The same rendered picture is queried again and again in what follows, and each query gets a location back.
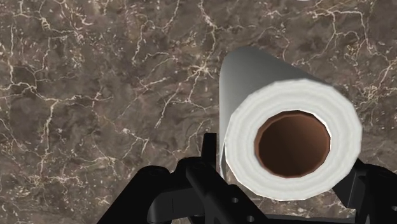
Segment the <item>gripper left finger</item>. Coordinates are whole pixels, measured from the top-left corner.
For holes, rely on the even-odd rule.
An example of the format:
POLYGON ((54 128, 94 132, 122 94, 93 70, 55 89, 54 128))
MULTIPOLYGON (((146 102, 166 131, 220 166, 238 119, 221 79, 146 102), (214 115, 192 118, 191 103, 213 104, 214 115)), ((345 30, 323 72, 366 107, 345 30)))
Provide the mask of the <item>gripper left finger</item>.
POLYGON ((268 224, 237 186, 216 172, 216 135, 206 133, 202 154, 181 159, 174 172, 156 165, 139 169, 97 224, 268 224))

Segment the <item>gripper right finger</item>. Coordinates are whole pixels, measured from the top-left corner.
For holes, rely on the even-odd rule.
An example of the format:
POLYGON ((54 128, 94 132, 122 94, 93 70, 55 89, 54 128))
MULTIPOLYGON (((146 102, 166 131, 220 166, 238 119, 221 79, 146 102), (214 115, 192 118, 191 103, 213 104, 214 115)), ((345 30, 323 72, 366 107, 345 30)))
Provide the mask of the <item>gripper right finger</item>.
POLYGON ((333 191, 356 210, 354 224, 397 224, 397 174, 385 167, 357 160, 333 191))

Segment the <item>white paper towel roll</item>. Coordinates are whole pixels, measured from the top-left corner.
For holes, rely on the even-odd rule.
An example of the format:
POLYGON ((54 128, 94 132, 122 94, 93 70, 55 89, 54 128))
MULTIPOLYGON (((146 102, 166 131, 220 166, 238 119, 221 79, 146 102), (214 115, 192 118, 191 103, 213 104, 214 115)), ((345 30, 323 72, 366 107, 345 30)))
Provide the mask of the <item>white paper towel roll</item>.
POLYGON ((332 189, 358 158, 362 133, 350 100, 324 81, 252 46, 224 58, 219 77, 219 167, 230 168, 253 193, 287 201, 332 189), (330 152, 308 174, 286 178, 261 165, 254 140, 268 119, 292 111, 313 115, 324 125, 330 152))

